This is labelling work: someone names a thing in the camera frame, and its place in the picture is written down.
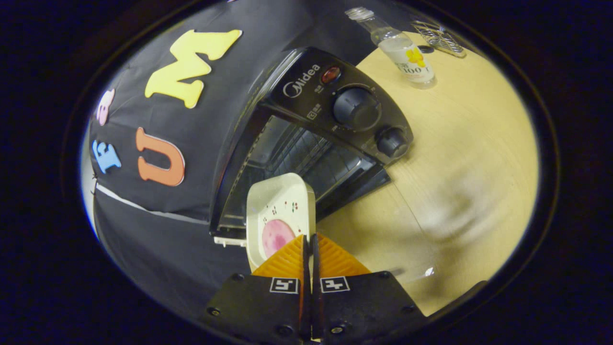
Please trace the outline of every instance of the oven knob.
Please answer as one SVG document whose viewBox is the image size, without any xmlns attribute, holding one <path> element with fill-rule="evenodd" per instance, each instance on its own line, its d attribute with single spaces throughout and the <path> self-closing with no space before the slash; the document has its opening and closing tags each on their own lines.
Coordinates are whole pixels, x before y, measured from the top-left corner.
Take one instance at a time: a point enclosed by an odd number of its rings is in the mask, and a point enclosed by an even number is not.
<svg viewBox="0 0 613 345">
<path fill-rule="evenodd" d="M 363 88 L 341 91 L 332 108 L 334 118 L 354 131 L 373 128 L 381 117 L 381 103 Z"/>
<path fill-rule="evenodd" d="M 399 128 L 386 131 L 377 141 L 377 149 L 391 159 L 398 158 L 409 149 L 404 132 Z"/>
</svg>

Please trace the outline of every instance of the yellow flower on label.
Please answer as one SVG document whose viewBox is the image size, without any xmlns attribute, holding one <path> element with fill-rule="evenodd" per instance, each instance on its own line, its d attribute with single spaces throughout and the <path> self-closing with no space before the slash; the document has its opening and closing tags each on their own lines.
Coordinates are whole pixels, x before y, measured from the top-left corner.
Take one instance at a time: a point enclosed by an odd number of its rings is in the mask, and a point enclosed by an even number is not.
<svg viewBox="0 0 613 345">
<path fill-rule="evenodd" d="M 424 56 L 419 51 L 419 48 L 415 47 L 406 51 L 406 57 L 409 58 L 410 63 L 416 63 L 419 67 L 425 67 Z"/>
</svg>

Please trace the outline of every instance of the wire basket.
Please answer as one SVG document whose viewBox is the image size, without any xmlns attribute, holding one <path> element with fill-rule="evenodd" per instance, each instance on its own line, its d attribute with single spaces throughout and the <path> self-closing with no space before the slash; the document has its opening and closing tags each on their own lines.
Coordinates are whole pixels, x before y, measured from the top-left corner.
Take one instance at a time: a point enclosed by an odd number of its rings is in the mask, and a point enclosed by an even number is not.
<svg viewBox="0 0 613 345">
<path fill-rule="evenodd" d="M 425 39 L 426 43 L 438 50 L 463 58 L 466 56 L 464 48 L 443 28 L 420 20 L 411 22 L 413 27 Z"/>
</svg>

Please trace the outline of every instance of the black toaster oven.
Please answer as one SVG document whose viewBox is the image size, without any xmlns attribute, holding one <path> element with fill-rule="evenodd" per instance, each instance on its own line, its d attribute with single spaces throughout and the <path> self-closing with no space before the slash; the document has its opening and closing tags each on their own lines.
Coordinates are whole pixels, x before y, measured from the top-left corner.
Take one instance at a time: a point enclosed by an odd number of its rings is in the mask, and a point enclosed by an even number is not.
<svg viewBox="0 0 613 345">
<path fill-rule="evenodd" d="M 316 48 L 284 52 L 251 87 L 215 186 L 210 234 L 244 245 L 256 182 L 296 173 L 322 219 L 390 181 L 385 167 L 413 134 L 392 98 L 356 67 Z"/>
</svg>

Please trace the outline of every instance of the midea logo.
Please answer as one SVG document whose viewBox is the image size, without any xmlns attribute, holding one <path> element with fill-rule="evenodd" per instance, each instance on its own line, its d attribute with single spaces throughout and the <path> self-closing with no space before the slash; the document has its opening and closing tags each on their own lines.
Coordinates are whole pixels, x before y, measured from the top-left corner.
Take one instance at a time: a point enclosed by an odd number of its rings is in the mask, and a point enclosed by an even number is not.
<svg viewBox="0 0 613 345">
<path fill-rule="evenodd" d="M 314 64 L 307 72 L 302 73 L 302 77 L 295 82 L 289 82 L 283 86 L 283 94 L 290 98 L 296 98 L 302 93 L 302 87 L 305 86 L 311 76 L 315 75 L 315 71 L 319 70 L 319 66 Z"/>
</svg>

